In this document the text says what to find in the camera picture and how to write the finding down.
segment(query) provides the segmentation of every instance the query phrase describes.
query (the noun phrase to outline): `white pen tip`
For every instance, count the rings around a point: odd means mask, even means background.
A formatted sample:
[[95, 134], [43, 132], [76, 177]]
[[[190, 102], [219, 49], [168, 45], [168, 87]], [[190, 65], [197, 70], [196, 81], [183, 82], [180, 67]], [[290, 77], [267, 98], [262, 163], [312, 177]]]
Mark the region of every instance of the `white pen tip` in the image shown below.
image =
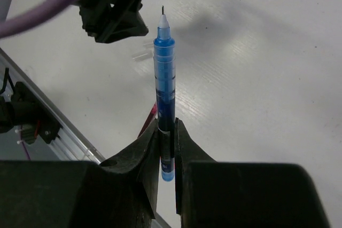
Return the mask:
[[165, 14], [162, 14], [160, 16], [158, 27], [161, 28], [161, 29], [166, 29], [166, 28], [170, 27], [169, 26], [169, 22], [167, 21]]

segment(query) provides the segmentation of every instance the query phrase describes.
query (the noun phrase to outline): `white surface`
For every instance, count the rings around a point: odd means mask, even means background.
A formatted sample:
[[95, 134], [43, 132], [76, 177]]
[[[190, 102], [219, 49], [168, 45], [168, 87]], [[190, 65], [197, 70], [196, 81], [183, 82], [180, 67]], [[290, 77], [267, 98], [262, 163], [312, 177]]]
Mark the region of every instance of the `white surface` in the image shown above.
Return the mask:
[[[10, 15], [39, 0], [13, 0]], [[0, 46], [109, 157], [137, 136], [153, 105], [160, 8], [176, 39], [176, 115], [220, 161], [299, 163], [330, 222], [342, 223], [340, 0], [144, 0], [145, 38], [100, 45], [75, 7]], [[172, 227], [174, 185], [160, 181], [158, 212]]]

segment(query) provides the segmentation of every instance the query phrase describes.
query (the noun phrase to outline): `metal frame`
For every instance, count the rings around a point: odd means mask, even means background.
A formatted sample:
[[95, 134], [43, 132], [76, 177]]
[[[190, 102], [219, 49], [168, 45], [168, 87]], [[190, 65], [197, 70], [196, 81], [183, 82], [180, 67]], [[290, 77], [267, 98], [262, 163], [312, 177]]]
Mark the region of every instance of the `metal frame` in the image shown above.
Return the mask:
[[[6, 67], [10, 69], [10, 77], [13, 83], [15, 84], [18, 81], [23, 82], [61, 124], [57, 138], [49, 144], [50, 149], [60, 160], [85, 160], [93, 161], [97, 164], [100, 164], [105, 160], [105, 158], [86, 139], [86, 137], [81, 134], [74, 125], [72, 125], [67, 117], [0, 48], [0, 81], [4, 76]], [[12, 89], [8, 85], [4, 93], [4, 97], [6, 100], [10, 100], [12, 94]], [[152, 220], [151, 227], [170, 228], [158, 213], [156, 219]]]

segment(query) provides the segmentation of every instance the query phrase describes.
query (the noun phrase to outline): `wire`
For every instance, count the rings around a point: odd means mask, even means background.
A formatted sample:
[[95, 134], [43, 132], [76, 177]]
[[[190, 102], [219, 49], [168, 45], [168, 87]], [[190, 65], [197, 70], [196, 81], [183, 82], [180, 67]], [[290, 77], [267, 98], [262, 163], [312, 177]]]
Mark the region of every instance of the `wire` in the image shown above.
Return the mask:
[[140, 133], [139, 133], [138, 137], [140, 137], [143, 134], [143, 132], [146, 130], [146, 128], [149, 127], [151, 122], [154, 120], [156, 114], [157, 114], [157, 103], [154, 103], [154, 105], [153, 105], [149, 115], [147, 116], [147, 119], [146, 119], [143, 127], [140, 130]]
[[10, 77], [10, 69], [9, 68], [5, 68], [5, 75], [4, 75], [4, 79], [3, 79], [3, 83], [2, 83], [2, 88], [0, 90], [0, 95], [2, 95], [6, 91], [7, 81], [9, 81], [10, 86], [12, 88], [12, 91], [13, 91], [13, 93], [15, 93], [15, 88], [14, 88], [13, 81]]
[[39, 128], [40, 128], [40, 126], [41, 126], [41, 121], [38, 120], [37, 126], [36, 126], [36, 130], [34, 131], [34, 138], [36, 138], [36, 139], [37, 139], [37, 137], [39, 135]]
[[31, 157], [30, 157], [30, 154], [28, 153], [28, 150], [27, 150], [27, 148], [26, 148], [26, 145], [25, 145], [25, 142], [24, 142], [24, 140], [22, 139], [22, 126], [20, 126], [20, 132], [19, 132], [19, 136], [20, 136], [20, 143], [21, 143], [21, 145], [22, 145], [22, 148], [24, 149], [24, 152], [25, 152], [25, 155], [26, 155], [26, 158], [27, 158], [27, 160], [31, 160]]
[[46, 0], [41, 5], [0, 23], [0, 39], [32, 29], [56, 16], [77, 0]]

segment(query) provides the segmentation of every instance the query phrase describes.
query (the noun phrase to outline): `purple cable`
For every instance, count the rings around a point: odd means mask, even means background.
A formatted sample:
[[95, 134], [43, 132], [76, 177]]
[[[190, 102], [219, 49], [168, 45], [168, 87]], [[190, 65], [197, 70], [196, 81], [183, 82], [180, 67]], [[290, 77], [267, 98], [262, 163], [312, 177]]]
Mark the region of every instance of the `purple cable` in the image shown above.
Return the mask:
[[31, 160], [31, 157], [30, 157], [30, 154], [28, 153], [28, 150], [26, 148], [25, 142], [22, 140], [21, 132], [22, 132], [22, 126], [20, 127], [20, 132], [19, 132], [20, 143], [21, 143], [22, 147], [24, 148], [24, 152], [25, 152], [27, 160]]
[[0, 23], [0, 39], [32, 29], [56, 16], [77, 0], [46, 0], [28, 12]]

